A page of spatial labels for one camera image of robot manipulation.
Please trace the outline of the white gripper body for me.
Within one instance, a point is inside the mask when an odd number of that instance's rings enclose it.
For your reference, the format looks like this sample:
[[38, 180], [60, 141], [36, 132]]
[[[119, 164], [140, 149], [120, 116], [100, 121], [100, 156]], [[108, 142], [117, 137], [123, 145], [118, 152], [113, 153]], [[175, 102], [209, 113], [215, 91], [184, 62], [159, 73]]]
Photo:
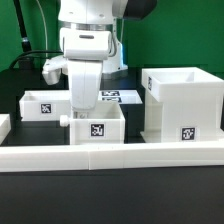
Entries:
[[98, 98], [103, 62], [111, 45], [109, 31], [60, 29], [60, 47], [66, 59], [71, 107], [93, 110]]

